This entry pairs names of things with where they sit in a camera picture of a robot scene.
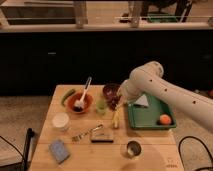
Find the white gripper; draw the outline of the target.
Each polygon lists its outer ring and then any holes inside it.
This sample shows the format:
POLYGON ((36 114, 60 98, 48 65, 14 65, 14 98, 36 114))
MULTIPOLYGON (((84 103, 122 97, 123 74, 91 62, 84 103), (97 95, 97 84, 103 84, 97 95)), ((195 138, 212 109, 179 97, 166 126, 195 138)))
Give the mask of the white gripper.
POLYGON ((121 95, 123 102, 128 103, 134 99, 134 94, 131 92, 131 85, 128 80, 124 80, 119 87, 118 93, 121 95))

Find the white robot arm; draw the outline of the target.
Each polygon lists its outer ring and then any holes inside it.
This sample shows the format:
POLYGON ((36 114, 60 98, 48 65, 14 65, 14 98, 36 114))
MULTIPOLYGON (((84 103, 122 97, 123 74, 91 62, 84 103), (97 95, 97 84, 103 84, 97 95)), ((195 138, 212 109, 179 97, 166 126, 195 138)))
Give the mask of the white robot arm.
POLYGON ((157 61, 133 69, 120 85, 125 101, 137 99, 142 92, 149 93, 174 106, 213 134, 213 100, 165 81, 163 66, 157 61))

